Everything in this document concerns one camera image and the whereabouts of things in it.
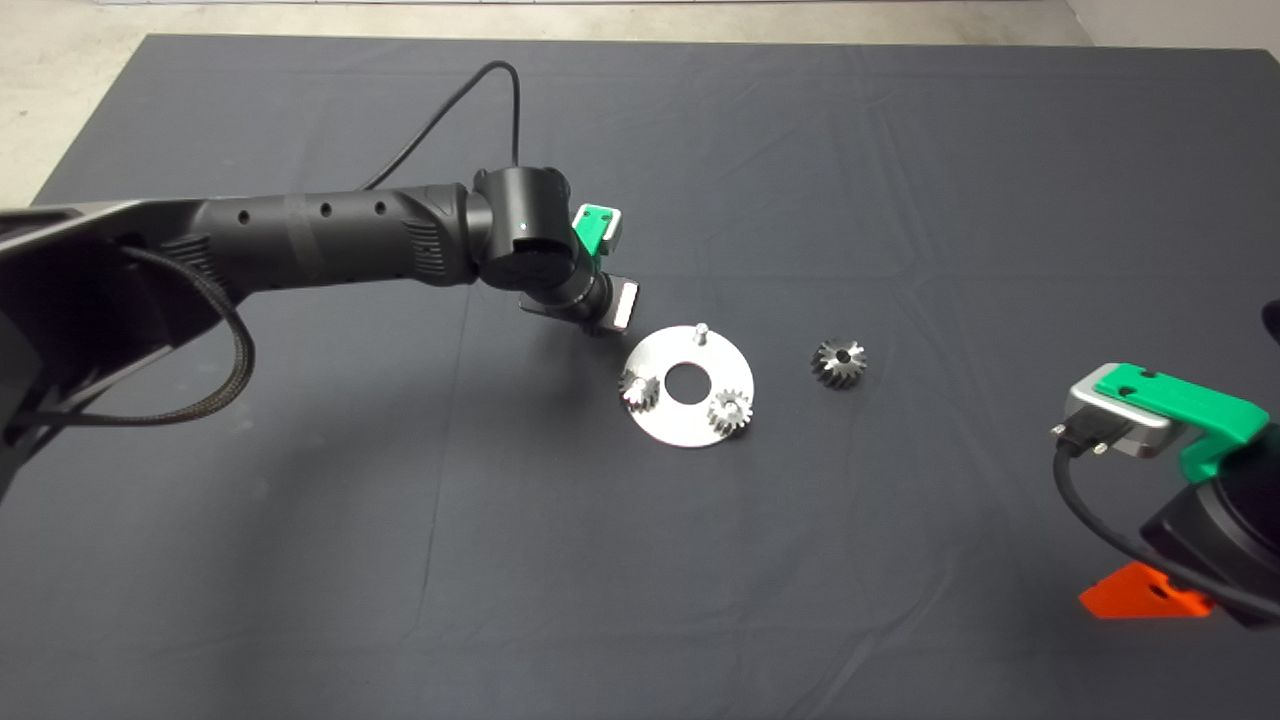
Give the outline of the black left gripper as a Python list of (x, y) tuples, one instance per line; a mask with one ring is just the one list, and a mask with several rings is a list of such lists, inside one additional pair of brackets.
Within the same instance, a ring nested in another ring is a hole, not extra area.
[(639, 283), (628, 278), (594, 278), (588, 290), (570, 304), (553, 307), (521, 295), (520, 309), (567, 322), (582, 331), (627, 331), (639, 291)]

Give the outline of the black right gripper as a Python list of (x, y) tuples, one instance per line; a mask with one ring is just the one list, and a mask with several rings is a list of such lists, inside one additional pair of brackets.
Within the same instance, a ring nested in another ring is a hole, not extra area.
[[(1211, 480), (1188, 486), (1157, 511), (1140, 536), (1165, 559), (1235, 591), (1277, 602), (1279, 492), (1272, 480)], [(1103, 620), (1207, 618), (1215, 602), (1176, 588), (1142, 562), (1128, 562), (1082, 593)]]

